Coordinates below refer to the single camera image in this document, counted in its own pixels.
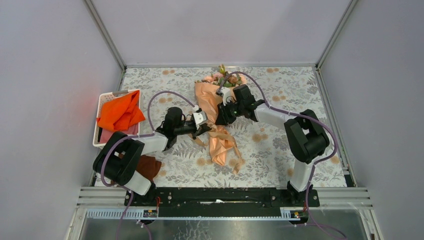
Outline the beige kraft wrapping paper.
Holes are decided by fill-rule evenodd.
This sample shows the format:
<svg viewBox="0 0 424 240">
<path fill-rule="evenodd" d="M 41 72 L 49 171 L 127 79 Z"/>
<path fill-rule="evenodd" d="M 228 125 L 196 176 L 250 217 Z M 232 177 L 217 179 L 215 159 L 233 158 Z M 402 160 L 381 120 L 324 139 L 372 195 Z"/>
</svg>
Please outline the beige kraft wrapping paper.
<svg viewBox="0 0 424 240">
<path fill-rule="evenodd" d="M 233 172 L 238 173 L 245 164 L 235 138 L 224 128 L 223 125 L 216 124 L 218 119 L 218 105 L 223 102 L 222 98 L 216 94 L 219 88 L 217 77 L 206 76 L 194 83 L 194 94 L 198 106 L 208 118 L 207 126 L 211 128 L 209 135 L 209 155 L 211 161 L 217 165 L 227 164 L 227 153 L 234 150 L 236 160 L 233 165 Z"/>
</svg>

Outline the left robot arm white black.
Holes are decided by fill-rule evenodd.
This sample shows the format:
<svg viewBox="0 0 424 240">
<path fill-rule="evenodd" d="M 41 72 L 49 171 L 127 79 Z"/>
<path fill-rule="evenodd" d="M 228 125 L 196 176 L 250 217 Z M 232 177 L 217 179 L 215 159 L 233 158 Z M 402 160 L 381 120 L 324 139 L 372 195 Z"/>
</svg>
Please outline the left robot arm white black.
<svg viewBox="0 0 424 240">
<path fill-rule="evenodd" d="M 136 199 L 144 206 L 152 204 L 155 192 L 152 181 L 137 172 L 142 155 L 169 150 L 180 135 L 193 139 L 210 131 L 207 114 L 198 109 L 189 119 L 182 110 L 171 107 L 161 125 L 151 134 L 127 135 L 117 131 L 112 134 L 93 162 L 93 170 L 115 184 L 136 193 Z"/>
</svg>

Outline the pink fake flower bouquet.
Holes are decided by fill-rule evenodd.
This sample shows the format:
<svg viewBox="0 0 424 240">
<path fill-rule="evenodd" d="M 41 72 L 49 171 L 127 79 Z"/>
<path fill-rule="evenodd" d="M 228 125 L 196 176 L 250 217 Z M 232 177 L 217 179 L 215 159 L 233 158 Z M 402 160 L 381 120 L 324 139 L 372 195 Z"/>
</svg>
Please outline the pink fake flower bouquet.
<svg viewBox="0 0 424 240">
<path fill-rule="evenodd" d="M 226 79 L 226 82 L 222 84 L 222 86 L 226 88 L 234 88 L 247 83 L 244 75 L 239 73 L 229 73 L 230 72 L 226 69 L 225 65 L 220 64 L 217 67 L 217 72 L 205 76 L 201 81 L 199 81 L 199 83 L 208 83 L 215 86 L 220 86 L 224 82 L 224 79 Z"/>
</svg>

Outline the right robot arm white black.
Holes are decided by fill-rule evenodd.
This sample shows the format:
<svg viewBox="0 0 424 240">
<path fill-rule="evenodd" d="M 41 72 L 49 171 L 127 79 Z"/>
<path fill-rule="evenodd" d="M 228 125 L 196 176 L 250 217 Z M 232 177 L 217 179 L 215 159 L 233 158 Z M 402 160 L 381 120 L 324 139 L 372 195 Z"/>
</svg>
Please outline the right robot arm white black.
<svg viewBox="0 0 424 240">
<path fill-rule="evenodd" d="M 217 106 L 216 125 L 227 126 L 243 116 L 285 131 L 289 149 L 295 157 L 294 173 L 287 183 L 286 198 L 293 206 L 301 205 L 310 190 L 308 181 L 313 163 L 330 145 L 330 139 L 316 114 L 310 109 L 290 113 L 271 107 L 263 99 L 256 100 L 245 84 L 233 90 L 220 87 L 216 94 L 222 98 L 222 103 Z"/>
</svg>

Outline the tan satin ribbon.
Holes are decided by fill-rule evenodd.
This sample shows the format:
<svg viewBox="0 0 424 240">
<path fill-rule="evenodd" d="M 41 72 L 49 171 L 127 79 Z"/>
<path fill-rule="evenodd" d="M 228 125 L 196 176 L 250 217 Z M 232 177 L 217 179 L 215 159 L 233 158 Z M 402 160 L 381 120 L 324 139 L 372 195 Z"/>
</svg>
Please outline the tan satin ribbon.
<svg viewBox="0 0 424 240">
<path fill-rule="evenodd" d="M 216 164 L 223 167 L 227 164 L 227 153 L 233 150 L 237 158 L 231 159 L 229 161 L 229 166 L 232 167 L 232 173 L 237 175 L 245 164 L 245 160 L 240 153 L 235 138 L 222 126 L 216 126 L 214 124 L 208 124 L 208 126 L 212 127 L 211 130 L 207 132 L 209 135 L 208 143 L 204 143 L 195 138 L 191 133 L 188 134 L 197 145 L 208 147 L 209 150 L 210 158 L 205 159 L 201 157 L 197 160 L 197 164 L 199 166 Z"/>
</svg>

